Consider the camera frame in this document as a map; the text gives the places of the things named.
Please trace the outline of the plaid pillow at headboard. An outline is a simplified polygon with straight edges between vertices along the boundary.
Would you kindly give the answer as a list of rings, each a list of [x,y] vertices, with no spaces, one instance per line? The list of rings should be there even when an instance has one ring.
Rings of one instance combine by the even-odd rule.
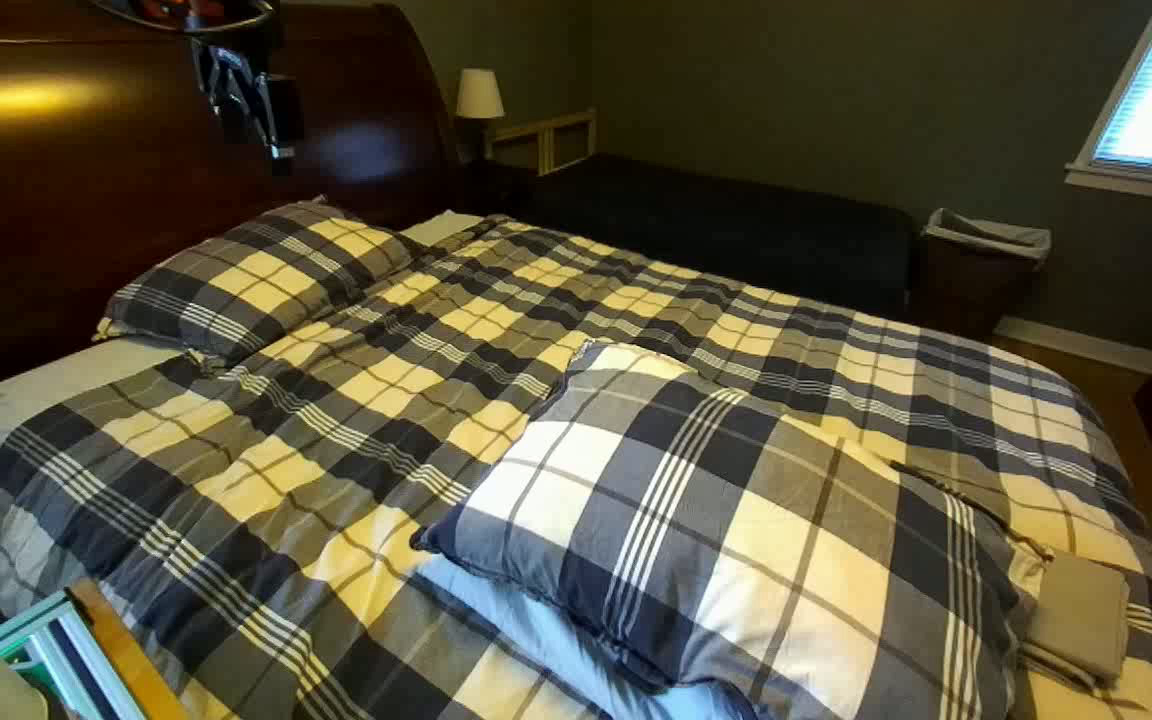
[[[170,343],[231,369],[302,326],[355,306],[414,257],[414,242],[327,200],[277,206],[118,287],[95,336]]]

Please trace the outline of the teal and wood cart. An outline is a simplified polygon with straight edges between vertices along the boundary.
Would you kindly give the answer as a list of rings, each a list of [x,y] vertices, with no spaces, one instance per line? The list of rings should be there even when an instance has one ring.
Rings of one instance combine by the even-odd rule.
[[[9,615],[0,660],[72,720],[190,720],[179,697],[93,579]]]

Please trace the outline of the white sheet pillow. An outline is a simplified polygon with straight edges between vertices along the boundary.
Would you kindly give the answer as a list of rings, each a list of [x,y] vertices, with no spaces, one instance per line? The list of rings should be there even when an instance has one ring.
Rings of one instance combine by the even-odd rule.
[[[171,350],[157,350],[143,340],[105,340],[0,380],[0,443],[44,410],[72,401],[89,390],[129,380],[163,362],[171,362]]]

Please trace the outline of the brown laundry hamper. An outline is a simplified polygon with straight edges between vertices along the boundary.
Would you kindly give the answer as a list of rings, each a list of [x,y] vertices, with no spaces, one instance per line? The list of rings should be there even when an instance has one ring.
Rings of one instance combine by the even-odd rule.
[[[929,327],[987,336],[1052,253],[1047,228],[937,208],[922,234],[914,311]]]

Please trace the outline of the small white table lamp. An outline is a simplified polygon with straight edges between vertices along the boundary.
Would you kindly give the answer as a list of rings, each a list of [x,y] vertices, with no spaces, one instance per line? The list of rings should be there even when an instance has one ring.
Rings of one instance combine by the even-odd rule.
[[[473,134],[473,155],[486,161],[488,128],[503,115],[503,92],[493,67],[466,67],[457,80],[457,121]]]

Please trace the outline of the dark blue daybed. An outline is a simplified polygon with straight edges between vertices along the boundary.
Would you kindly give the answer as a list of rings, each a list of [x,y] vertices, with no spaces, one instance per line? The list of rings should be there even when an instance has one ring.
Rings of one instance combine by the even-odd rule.
[[[462,206],[877,315],[910,311],[917,228],[889,206],[627,155],[552,178],[479,161],[466,167]]]

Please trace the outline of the plaid yellow grey comforter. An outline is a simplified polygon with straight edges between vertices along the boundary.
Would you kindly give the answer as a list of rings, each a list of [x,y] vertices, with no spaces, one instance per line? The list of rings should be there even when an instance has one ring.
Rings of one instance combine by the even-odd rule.
[[[93,579],[196,716],[600,716],[418,570],[594,343],[635,343],[974,504],[1008,545],[1005,720],[1152,720],[1152,534],[1096,410],[1052,369],[899,321],[479,220],[250,362],[191,352],[0,443],[0,613]],[[1129,579],[1110,685],[1026,642],[1045,570]]]

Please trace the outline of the dark wooden headboard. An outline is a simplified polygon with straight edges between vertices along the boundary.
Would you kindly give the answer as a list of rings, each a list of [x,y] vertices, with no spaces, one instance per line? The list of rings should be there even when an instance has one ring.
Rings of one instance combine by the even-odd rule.
[[[288,6],[272,67],[303,114],[283,164],[210,114],[179,36],[0,0],[0,375],[89,343],[124,282],[283,200],[384,228],[447,200],[452,121],[401,10]]]

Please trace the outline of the small beige cushion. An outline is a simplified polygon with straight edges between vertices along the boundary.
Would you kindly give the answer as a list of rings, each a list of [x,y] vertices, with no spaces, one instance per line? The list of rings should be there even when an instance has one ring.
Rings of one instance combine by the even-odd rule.
[[[1129,579],[1115,570],[1055,557],[1045,570],[1026,648],[1082,685],[1115,679],[1129,653]]]

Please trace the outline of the large plaid pillow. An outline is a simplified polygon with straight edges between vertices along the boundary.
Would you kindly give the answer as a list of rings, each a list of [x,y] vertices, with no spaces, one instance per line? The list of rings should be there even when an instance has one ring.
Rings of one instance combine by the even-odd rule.
[[[1005,720],[1008,545],[960,497],[672,357],[594,343],[421,545],[660,690],[772,720]]]

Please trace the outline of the white pillow under plaid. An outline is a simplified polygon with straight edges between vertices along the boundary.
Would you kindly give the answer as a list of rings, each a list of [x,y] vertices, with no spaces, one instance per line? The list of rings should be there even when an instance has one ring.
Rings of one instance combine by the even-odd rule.
[[[715,679],[664,690],[631,679],[586,627],[525,587],[486,579],[452,561],[421,563],[418,579],[429,585],[447,610],[488,627],[520,660],[552,671],[603,720],[761,720],[748,701]]]

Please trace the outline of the white wooden shelf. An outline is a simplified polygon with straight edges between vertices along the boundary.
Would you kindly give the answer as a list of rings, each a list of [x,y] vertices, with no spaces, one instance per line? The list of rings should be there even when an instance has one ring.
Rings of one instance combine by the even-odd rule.
[[[569,174],[598,155],[598,114],[564,114],[545,121],[496,123],[488,134],[488,155],[535,178]]]

